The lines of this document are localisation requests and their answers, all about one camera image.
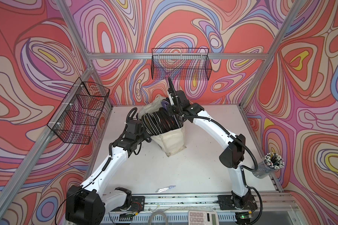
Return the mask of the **cream canvas tote bag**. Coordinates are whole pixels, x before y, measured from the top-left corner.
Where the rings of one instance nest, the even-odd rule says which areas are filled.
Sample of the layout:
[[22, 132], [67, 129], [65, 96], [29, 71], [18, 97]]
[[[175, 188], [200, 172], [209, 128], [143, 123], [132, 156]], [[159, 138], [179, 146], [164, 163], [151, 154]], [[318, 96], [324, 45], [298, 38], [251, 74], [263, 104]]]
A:
[[[145, 105], [137, 114], [138, 119], [141, 120], [144, 114], [156, 112], [160, 108], [162, 108], [162, 99], [165, 99], [165, 97], [157, 96], [152, 103]], [[173, 156], [186, 148], [184, 125], [182, 128], [169, 131], [158, 136], [150, 137], [155, 143], [160, 146], [161, 150], [166, 154], [167, 157]]]

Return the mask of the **purple ping pong paddle case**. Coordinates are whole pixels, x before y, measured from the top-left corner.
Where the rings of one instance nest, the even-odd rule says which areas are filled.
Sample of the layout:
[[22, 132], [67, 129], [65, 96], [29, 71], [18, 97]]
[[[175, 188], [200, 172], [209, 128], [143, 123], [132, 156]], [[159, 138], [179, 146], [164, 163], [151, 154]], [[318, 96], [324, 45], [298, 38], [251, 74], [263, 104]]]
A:
[[161, 105], [162, 105], [162, 108], [167, 111], [171, 107], [169, 98], [162, 99]]

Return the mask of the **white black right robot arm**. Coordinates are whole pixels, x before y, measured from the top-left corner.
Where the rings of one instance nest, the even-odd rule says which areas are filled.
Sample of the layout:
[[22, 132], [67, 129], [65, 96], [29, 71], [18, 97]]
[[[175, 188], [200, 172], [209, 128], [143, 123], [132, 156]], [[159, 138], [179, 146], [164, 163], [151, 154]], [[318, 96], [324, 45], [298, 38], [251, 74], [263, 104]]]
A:
[[255, 172], [258, 162], [246, 146], [246, 138], [229, 131], [214, 120], [199, 104], [190, 104], [183, 91], [175, 90], [172, 79], [168, 79], [168, 97], [170, 105], [167, 107], [169, 115], [178, 116], [183, 122], [190, 121], [212, 136], [223, 148], [219, 156], [220, 162], [228, 168], [232, 182], [232, 204], [236, 209], [243, 209], [253, 197], [254, 187], [247, 185], [244, 170]]

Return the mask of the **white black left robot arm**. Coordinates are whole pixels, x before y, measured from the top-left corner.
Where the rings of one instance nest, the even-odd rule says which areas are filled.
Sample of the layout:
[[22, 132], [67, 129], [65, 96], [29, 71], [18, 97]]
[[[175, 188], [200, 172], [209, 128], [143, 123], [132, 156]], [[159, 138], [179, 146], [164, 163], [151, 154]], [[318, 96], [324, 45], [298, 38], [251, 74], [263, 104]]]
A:
[[123, 133], [109, 145], [109, 154], [99, 167], [79, 186], [67, 192], [65, 219], [77, 225], [99, 225], [104, 215], [114, 209], [131, 208], [131, 191], [117, 187], [107, 196], [104, 191], [110, 180], [143, 141], [150, 142], [142, 121], [128, 120]]

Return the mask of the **black ping pong case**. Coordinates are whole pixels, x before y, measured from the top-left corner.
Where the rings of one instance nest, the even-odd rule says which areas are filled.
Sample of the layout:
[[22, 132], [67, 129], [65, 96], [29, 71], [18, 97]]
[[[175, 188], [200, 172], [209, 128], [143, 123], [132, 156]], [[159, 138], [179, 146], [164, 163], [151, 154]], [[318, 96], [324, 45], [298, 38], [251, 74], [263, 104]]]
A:
[[169, 115], [164, 108], [144, 114], [141, 121], [150, 136], [158, 136], [183, 127], [183, 122], [178, 116]]

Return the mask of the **small foil wrapper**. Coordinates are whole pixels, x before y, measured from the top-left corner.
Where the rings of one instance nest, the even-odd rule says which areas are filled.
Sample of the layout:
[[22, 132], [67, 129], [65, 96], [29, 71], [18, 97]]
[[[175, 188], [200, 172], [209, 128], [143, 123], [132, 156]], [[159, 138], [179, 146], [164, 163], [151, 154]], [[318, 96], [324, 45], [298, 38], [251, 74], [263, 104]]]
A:
[[170, 185], [170, 186], [166, 186], [166, 187], [163, 187], [163, 188], [159, 188], [159, 189], [156, 190], [156, 193], [162, 193], [162, 192], [171, 190], [175, 187], [176, 187], [176, 185]]

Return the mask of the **white pink calculator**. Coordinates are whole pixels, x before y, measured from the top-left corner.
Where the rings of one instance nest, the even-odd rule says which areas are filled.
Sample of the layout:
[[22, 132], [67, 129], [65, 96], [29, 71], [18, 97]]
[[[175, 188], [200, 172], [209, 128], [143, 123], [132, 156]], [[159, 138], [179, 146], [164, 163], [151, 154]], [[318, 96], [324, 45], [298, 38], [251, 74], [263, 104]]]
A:
[[188, 225], [218, 225], [219, 218], [213, 211], [189, 211]]

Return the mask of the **mesh cup of pencils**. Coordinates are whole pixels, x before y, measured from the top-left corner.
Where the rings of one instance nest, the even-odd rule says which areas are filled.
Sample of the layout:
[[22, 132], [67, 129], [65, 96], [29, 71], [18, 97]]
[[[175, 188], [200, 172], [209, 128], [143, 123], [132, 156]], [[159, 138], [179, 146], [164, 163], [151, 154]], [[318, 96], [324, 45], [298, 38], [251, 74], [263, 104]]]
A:
[[258, 179], [263, 179], [284, 168], [284, 166], [285, 163], [282, 156], [277, 153], [270, 152], [263, 157], [262, 162], [258, 164], [258, 169], [252, 172], [252, 174]]

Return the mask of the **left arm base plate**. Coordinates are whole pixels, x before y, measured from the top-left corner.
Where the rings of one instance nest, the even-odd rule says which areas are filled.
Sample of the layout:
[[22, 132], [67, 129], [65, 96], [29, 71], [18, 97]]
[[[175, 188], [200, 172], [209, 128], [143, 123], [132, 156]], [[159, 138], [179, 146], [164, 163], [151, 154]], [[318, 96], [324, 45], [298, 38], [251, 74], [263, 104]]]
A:
[[133, 196], [131, 197], [130, 205], [117, 207], [113, 209], [113, 212], [141, 212], [145, 209], [145, 197], [144, 196]]

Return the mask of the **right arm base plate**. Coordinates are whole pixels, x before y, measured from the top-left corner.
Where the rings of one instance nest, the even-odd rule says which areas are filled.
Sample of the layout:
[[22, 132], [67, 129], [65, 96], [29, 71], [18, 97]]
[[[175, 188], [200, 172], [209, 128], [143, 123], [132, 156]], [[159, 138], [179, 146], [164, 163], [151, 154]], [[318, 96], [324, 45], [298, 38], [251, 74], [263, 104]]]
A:
[[217, 203], [221, 210], [247, 210], [256, 211], [258, 209], [254, 196], [247, 193], [244, 197], [237, 195], [219, 195]]

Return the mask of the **aluminium rail front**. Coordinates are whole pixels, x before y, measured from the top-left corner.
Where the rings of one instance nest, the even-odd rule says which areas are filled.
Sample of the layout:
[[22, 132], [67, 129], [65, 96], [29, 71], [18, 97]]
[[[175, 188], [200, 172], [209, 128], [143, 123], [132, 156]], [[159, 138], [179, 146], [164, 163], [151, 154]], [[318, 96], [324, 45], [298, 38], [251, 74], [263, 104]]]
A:
[[[220, 209], [218, 201], [219, 195], [231, 195], [230, 193], [194, 193], [194, 194], [147, 194], [132, 195], [145, 197], [145, 209], [140, 213], [149, 213], [154, 211], [167, 212], [185, 212], [189, 210], [198, 211], [223, 211]], [[260, 197], [253, 193], [258, 209], [253, 212], [263, 211], [298, 211], [299, 206], [290, 194], [279, 192], [262, 192]], [[117, 207], [127, 205], [122, 203], [119, 198], [126, 201], [125, 193], [113, 192], [100, 197], [106, 207], [106, 211], [112, 211]], [[247, 210], [224, 210], [229, 212], [245, 212]]]

